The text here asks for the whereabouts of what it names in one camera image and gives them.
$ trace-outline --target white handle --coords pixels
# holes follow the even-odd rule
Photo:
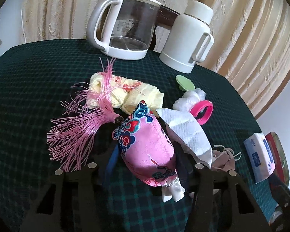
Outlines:
[[[194,51],[194,53],[192,54],[192,59],[198,63],[201,63],[205,60],[209,50],[211,49],[211,47],[214,44],[214,37],[211,34],[204,32],[203,36],[201,37],[201,39],[204,39],[201,47],[198,48],[198,50],[195,50],[197,52]]]
[[[99,21],[101,20],[102,14],[105,9],[112,4],[120,4],[121,7],[122,0],[100,0],[95,6],[92,14],[89,18],[87,29],[86,29],[86,38],[87,40],[97,49],[108,53],[109,49],[109,40],[108,41],[100,41],[97,39],[97,28],[99,25]]]

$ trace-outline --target beige curtain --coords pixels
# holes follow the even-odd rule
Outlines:
[[[98,0],[24,0],[27,42],[85,38]],[[183,13],[189,0],[158,0]],[[254,115],[270,100],[290,69],[290,7],[284,0],[199,0],[214,10],[215,43],[203,63],[226,77]],[[156,51],[169,31],[157,28]]]

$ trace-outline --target green tablecloth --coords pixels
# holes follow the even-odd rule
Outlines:
[[[157,86],[164,93],[163,107],[171,108],[183,94],[175,81],[179,72],[164,65],[158,56],[149,51],[142,60],[116,60],[114,74]],[[62,114],[60,101],[68,99],[71,85],[88,81],[101,71],[99,57],[106,60],[85,40],[77,39],[28,43],[13,47],[0,57],[0,216],[12,231],[18,231],[29,208],[28,199],[36,197],[47,176],[59,166],[50,161],[46,145],[50,119]],[[224,77],[201,66],[185,76],[196,88],[203,89],[214,105],[210,120],[203,126],[211,145],[221,144],[235,153],[242,152],[236,171],[249,184],[269,219],[276,203],[267,180],[254,184],[243,144],[250,135],[261,131],[253,115]],[[113,128],[109,124],[101,131],[110,133]],[[97,134],[94,150],[108,143]],[[211,230],[217,228],[218,203],[216,194]],[[97,205],[105,231],[177,232],[185,228],[191,199],[186,196],[177,203],[163,203],[120,160],[108,191],[98,194]]]

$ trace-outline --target white thermos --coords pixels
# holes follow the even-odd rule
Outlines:
[[[195,62],[203,62],[214,43],[209,23],[213,10],[205,4],[190,1],[172,26],[159,56],[167,66],[190,73]]]

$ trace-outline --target black fabric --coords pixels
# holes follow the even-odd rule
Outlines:
[[[18,231],[29,198],[45,184],[59,163],[50,161],[46,134],[51,118],[63,112],[60,101],[69,98],[70,86],[89,81],[92,74],[102,71],[99,57],[106,56],[85,40],[60,39],[28,43],[8,50],[0,57],[0,216],[12,231]],[[164,93],[163,107],[183,95],[175,81],[179,72],[159,60],[159,53],[149,51],[137,61],[116,60],[114,74],[157,86]],[[276,202],[271,197],[268,180],[255,185],[250,161],[243,141],[261,132],[253,115],[236,90],[222,76],[196,66],[184,74],[206,93],[214,111],[203,129],[211,145],[221,144],[242,152],[236,171],[269,219]],[[100,132],[114,130],[112,124]],[[103,139],[99,132],[94,150],[109,146],[111,137]],[[97,205],[105,231],[183,231],[190,211],[190,197],[175,203],[162,202],[150,187],[142,183],[120,159],[107,191],[97,194]],[[217,229],[215,195],[213,222]]]

